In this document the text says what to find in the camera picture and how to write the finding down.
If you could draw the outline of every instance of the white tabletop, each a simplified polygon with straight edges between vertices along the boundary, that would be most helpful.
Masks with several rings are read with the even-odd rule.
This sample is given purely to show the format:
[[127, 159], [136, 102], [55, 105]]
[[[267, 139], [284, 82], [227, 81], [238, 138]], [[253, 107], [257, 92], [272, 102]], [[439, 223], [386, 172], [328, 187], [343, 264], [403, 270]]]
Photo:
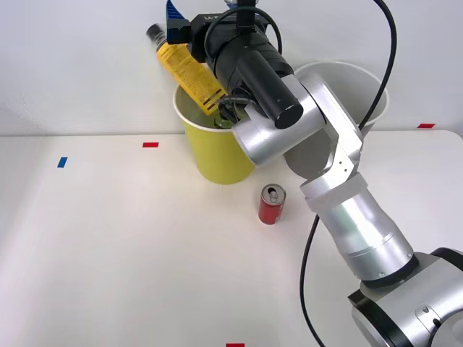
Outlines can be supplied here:
[[[462, 159], [450, 132], [372, 132], [360, 171], [415, 250], [463, 249]], [[315, 346], [298, 297], [313, 214], [282, 158], [219, 186], [182, 135], [5, 137], [0, 166], [2, 347]], [[288, 193], [275, 226], [257, 217], [268, 183]], [[306, 281], [325, 344], [367, 346], [323, 226]]]

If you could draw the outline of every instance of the bottle label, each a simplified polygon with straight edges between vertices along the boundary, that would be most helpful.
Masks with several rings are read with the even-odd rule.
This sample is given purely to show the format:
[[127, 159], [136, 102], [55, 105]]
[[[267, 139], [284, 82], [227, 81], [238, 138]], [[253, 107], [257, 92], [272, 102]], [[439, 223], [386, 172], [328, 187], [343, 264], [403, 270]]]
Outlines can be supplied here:
[[205, 114], [209, 116], [217, 110], [218, 101], [226, 91], [212, 72], [192, 57], [187, 45], [165, 43], [157, 57]]

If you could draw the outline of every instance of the red can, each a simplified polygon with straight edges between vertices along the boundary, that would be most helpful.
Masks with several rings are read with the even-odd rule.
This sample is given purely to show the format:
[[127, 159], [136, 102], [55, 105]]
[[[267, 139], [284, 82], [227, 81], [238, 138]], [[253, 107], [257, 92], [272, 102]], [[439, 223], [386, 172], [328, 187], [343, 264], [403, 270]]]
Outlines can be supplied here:
[[278, 184], [268, 184], [260, 194], [259, 219], [265, 224], [278, 222], [283, 210], [286, 192]]

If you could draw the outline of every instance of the pull tab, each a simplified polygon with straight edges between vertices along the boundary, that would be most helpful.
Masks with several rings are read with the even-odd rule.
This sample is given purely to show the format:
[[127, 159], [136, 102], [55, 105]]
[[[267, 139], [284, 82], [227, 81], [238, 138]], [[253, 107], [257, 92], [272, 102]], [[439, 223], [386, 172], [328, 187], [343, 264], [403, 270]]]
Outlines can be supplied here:
[[270, 195], [270, 201], [273, 203], [278, 202], [278, 193], [274, 188], [268, 188], [268, 194]]

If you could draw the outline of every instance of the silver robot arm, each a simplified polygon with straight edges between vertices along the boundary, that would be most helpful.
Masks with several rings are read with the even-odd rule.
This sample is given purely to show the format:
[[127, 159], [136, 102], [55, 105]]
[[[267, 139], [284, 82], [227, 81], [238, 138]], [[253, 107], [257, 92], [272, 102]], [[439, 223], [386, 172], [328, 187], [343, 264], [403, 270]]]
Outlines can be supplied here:
[[463, 254], [437, 249], [414, 253], [357, 171], [363, 138], [350, 115], [318, 75], [303, 86], [284, 84], [304, 108], [288, 129], [252, 106], [234, 127], [238, 143], [257, 165], [325, 129], [331, 154], [325, 169], [301, 186], [351, 271], [362, 282], [353, 293], [352, 318], [374, 347], [463, 346]]

